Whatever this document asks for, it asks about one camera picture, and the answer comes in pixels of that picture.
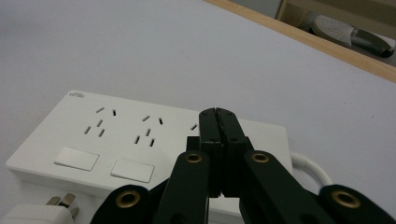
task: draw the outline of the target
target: white table surface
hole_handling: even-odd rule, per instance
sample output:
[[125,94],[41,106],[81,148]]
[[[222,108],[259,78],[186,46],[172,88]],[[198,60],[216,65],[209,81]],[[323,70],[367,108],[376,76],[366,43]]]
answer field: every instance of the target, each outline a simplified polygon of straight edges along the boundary
[[[282,125],[290,150],[396,217],[396,84],[201,0],[0,1],[0,217],[66,194],[6,160],[69,90]],[[77,196],[88,223],[102,200]]]

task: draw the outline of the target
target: electrical outlet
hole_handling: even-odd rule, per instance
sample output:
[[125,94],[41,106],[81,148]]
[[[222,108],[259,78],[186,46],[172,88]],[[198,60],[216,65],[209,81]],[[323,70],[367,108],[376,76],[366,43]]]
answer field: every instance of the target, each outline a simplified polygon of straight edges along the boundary
[[[98,197],[127,184],[152,189],[170,176],[177,156],[186,150],[187,136],[199,135],[198,115],[70,91],[9,158],[7,167],[23,181]],[[291,172],[285,128],[239,122],[256,149],[272,153]],[[239,211],[236,199],[211,200],[210,208],[220,214]]]

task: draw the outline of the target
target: white cable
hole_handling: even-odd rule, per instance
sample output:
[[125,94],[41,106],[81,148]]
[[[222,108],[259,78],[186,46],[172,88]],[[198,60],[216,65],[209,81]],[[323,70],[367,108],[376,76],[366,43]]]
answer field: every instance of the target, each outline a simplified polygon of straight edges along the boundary
[[297,153],[297,152],[291,152],[291,162],[295,166],[299,167],[305,167],[309,170],[311,170],[321,181],[323,186],[331,185],[332,180],[330,177],[326,174],[326,172],[318,166],[314,161],[309,160],[306,156]]

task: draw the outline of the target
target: plug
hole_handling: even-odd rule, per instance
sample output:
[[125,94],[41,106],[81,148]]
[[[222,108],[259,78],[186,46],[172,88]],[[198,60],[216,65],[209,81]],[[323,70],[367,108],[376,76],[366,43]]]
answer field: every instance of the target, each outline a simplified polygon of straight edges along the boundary
[[78,208],[69,211],[68,207],[75,200],[73,194],[52,197],[46,205],[18,204],[9,211],[0,224],[73,224],[73,218],[78,213]]

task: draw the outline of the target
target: white switch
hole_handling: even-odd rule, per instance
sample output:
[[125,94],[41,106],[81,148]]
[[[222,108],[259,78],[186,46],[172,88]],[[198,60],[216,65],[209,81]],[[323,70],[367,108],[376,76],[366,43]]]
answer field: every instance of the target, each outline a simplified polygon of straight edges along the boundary
[[98,154],[64,147],[55,159],[55,164],[90,171],[98,158]]
[[153,171],[154,166],[152,165],[118,158],[111,171],[111,175],[148,183]]

